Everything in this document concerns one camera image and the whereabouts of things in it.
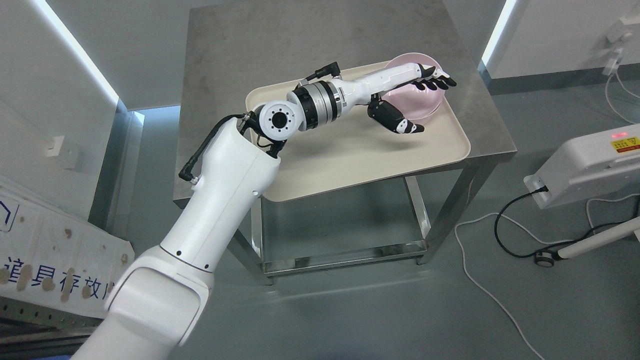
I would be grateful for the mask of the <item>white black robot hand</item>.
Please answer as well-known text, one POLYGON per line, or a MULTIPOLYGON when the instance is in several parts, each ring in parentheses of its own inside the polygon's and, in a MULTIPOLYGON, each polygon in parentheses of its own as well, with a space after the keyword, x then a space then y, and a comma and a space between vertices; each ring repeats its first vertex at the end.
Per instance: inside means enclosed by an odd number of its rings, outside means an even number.
POLYGON ((397 134, 415 134, 425 126, 410 120, 389 100, 390 95, 413 91, 446 91, 457 82, 443 69, 423 63, 402 63, 371 71, 353 80, 334 78, 330 83, 338 90, 342 114, 353 107, 366 107, 367 116, 380 126, 397 134))

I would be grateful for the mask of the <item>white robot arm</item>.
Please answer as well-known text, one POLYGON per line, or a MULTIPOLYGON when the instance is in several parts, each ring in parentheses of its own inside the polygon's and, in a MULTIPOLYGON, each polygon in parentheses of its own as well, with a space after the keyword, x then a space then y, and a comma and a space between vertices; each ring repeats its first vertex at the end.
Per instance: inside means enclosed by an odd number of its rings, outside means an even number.
POLYGON ((215 284, 215 269, 242 219, 272 184, 278 153, 295 132, 320 121, 307 85, 320 85, 334 120, 343 112, 336 62, 305 77, 286 100, 219 120, 179 171, 193 194, 158 244, 126 269, 107 316, 73 360, 166 360, 188 341, 215 284))

